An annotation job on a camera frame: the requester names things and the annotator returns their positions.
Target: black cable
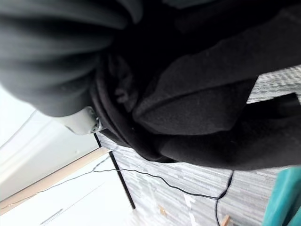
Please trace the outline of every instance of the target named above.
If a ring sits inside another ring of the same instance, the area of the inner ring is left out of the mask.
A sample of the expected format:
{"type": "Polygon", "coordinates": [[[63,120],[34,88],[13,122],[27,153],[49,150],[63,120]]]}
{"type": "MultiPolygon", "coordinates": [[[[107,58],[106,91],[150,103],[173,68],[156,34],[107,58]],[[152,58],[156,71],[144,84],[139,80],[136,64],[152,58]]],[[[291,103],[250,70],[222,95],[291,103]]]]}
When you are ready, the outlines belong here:
{"type": "Polygon", "coordinates": [[[134,169],[106,169],[106,170],[96,171],[95,169],[96,169],[100,164],[102,164],[104,161],[106,161],[107,159],[109,159],[109,156],[108,156],[106,159],[102,160],[102,161],[101,161],[100,163],[98,163],[97,165],[95,165],[95,166],[93,167],[93,169],[92,169],[91,171],[87,172],[87,173],[84,173],[84,174],[81,174],[81,175],[79,175],[79,176],[77,176],[77,177],[68,179],[68,180],[66,180],[66,181],[64,181],[64,182],[62,182],[62,183],[59,183],[59,184],[54,185],[54,186],[52,186],[52,187],[49,187],[49,188],[47,188],[46,190],[39,191],[39,192],[37,192],[37,193],[35,193],[35,194],[31,195],[31,196],[28,196],[28,197],[26,197],[26,198],[24,198],[24,199],[21,199],[21,200],[17,201],[17,202],[11,203],[11,204],[9,204],[9,205],[3,207],[3,208],[0,209],[0,210],[3,210],[3,209],[5,209],[6,207],[9,207],[9,206],[12,206],[12,205],[14,205],[14,204],[16,204],[16,203],[19,203],[19,202],[22,202],[22,201],[24,201],[24,200],[27,200],[27,199],[29,199],[29,198],[31,198],[31,197],[33,197],[33,196],[39,194],[39,193],[48,191],[48,190],[50,190],[51,188],[60,186],[60,185],[66,183],[66,182],[68,182],[68,181],[77,179],[77,178],[79,178],[79,177],[81,177],[81,176],[90,174],[90,173],[92,173],[92,172],[95,172],[95,173],[103,173],[103,172],[111,172],[111,171],[129,171],[129,172],[136,172],[136,173],[140,173],[140,174],[145,174],[145,175],[148,175],[148,176],[153,177],[153,178],[160,178],[167,186],[169,186],[169,187],[171,187],[171,188],[174,188],[174,189],[177,189],[177,190],[179,190],[179,191],[181,191],[181,192],[183,192],[183,193],[185,193],[185,194],[192,195],[192,196],[203,197],[203,198],[207,198],[207,199],[213,199],[213,200],[216,200],[216,203],[215,203],[215,209],[214,209],[214,211],[215,211],[215,219],[216,219],[217,225],[220,226],[220,223],[219,223],[219,220],[218,220],[218,216],[217,216],[217,205],[218,205],[218,201],[219,201],[221,198],[223,198],[223,197],[227,194],[227,191],[228,191],[228,189],[229,189],[229,187],[230,187],[230,185],[231,185],[232,179],[233,179],[233,173],[234,173],[234,171],[232,171],[232,173],[231,173],[231,175],[230,175],[230,177],[229,177],[229,179],[228,179],[228,184],[227,184],[226,189],[225,189],[218,197],[214,197],[214,196],[209,196],[209,195],[205,195],[205,194],[195,194],[195,193],[190,193],[190,192],[184,191],[183,189],[181,189],[181,188],[179,188],[179,187],[170,185],[164,178],[162,178],[162,177],[160,177],[160,176],[155,176],[155,175],[152,175],[152,174],[146,173],[146,172],[140,172],[140,171],[134,170],[134,169]]]}
{"type": "Polygon", "coordinates": [[[231,175],[230,175],[230,177],[229,177],[229,179],[228,179],[228,184],[227,184],[226,189],[220,194],[220,196],[218,196],[218,198],[217,198],[217,200],[216,200],[216,203],[215,203],[214,213],[215,213],[215,220],[216,220],[216,223],[217,223],[218,226],[221,226],[221,225],[220,225],[220,222],[218,221],[218,216],[217,216],[217,205],[218,205],[218,201],[219,201],[220,199],[222,199],[222,198],[227,194],[228,189],[229,189],[229,187],[230,187],[230,185],[231,185],[231,183],[232,183],[233,174],[234,174],[234,171],[231,172],[231,175]]]}

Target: black jacket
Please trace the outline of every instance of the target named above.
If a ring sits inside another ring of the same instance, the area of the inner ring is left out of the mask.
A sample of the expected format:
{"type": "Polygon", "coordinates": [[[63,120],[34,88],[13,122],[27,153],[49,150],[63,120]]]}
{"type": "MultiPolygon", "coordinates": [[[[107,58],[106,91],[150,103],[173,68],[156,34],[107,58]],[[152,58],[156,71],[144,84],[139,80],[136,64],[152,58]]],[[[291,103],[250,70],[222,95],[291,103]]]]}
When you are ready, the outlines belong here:
{"type": "Polygon", "coordinates": [[[260,74],[301,63],[300,1],[13,2],[1,82],[42,112],[92,101],[103,132],[150,161],[301,162],[296,96],[246,105],[260,74]]]}

